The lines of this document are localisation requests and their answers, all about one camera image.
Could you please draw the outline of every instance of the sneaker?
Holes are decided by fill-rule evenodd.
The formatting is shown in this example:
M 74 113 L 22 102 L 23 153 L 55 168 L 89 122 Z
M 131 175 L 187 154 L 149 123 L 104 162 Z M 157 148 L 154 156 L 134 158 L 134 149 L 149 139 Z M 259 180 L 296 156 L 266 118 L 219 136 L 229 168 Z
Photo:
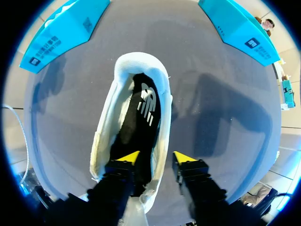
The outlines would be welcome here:
M 167 71 L 157 58 L 141 52 L 118 58 L 93 140 L 90 172 L 99 181 L 109 159 L 140 151 L 134 196 L 145 213 L 153 206 L 163 176 L 171 103 Z

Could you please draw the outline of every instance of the gray table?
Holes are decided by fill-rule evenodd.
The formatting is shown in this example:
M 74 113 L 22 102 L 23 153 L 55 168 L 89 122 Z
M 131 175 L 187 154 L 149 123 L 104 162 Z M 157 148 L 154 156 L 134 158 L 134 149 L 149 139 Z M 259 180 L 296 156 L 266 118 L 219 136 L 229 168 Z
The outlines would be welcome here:
M 202 158 L 233 202 L 268 171 L 280 138 L 280 101 L 272 66 L 224 44 L 189 0 L 117 0 L 89 42 L 32 75 L 25 124 L 30 159 L 52 195 L 83 194 L 94 132 L 117 58 L 142 51 L 162 61 L 174 96 L 166 168 L 150 225 L 189 221 L 171 169 L 172 151 Z

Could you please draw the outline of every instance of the teal box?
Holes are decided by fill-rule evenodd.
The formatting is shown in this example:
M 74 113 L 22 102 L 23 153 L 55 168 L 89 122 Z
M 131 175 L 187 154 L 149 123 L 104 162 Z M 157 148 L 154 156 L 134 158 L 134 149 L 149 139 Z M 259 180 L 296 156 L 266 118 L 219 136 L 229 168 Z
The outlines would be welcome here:
M 280 57 L 258 21 L 233 0 L 200 0 L 223 42 L 243 51 L 263 66 Z
M 289 108 L 295 107 L 294 101 L 293 101 L 293 90 L 292 90 L 292 84 L 289 80 L 283 80 L 282 81 L 282 87 L 284 92 L 284 98 L 285 103 Z
M 40 27 L 20 67 L 38 73 L 64 52 L 87 42 L 110 0 L 70 0 Z

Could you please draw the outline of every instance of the white cable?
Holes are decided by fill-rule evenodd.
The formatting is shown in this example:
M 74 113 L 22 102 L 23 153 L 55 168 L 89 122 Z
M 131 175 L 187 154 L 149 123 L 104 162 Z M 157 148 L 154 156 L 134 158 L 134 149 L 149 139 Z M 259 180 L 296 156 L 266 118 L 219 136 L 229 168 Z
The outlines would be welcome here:
M 24 182 L 26 176 L 27 176 L 28 168 L 29 168 L 28 145 L 27 145 L 27 139 L 26 139 L 25 131 L 24 131 L 23 125 L 22 125 L 22 123 L 21 123 L 21 120 L 20 120 L 19 115 L 17 114 L 17 112 L 15 112 L 15 110 L 14 110 L 11 106 L 9 106 L 9 105 L 3 105 L 2 107 L 8 108 L 9 110 L 11 110 L 11 111 L 14 113 L 14 115 L 15 115 L 15 116 L 17 117 L 17 119 L 18 119 L 18 122 L 19 122 L 19 124 L 20 124 L 20 126 L 21 126 L 22 133 L 23 133 L 23 136 L 24 136 L 25 145 L 26 145 L 26 154 L 27 154 L 27 164 L 26 164 L 26 170 L 25 170 L 24 176 L 23 176 L 22 180 L 21 180 L 20 183 L 19 183 L 19 184 L 22 184 L 22 183 Z

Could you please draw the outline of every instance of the black insole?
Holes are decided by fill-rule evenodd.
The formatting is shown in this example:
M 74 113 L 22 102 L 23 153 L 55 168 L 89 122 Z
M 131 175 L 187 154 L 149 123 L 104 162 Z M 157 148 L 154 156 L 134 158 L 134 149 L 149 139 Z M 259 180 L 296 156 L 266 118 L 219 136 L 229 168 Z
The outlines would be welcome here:
M 161 108 L 153 80 L 144 73 L 135 75 L 133 80 L 133 95 L 122 127 L 111 147 L 110 159 L 119 159 L 140 151 L 135 162 L 134 194 L 140 196 L 145 190 L 143 186 L 151 181 L 151 151 L 157 140 Z

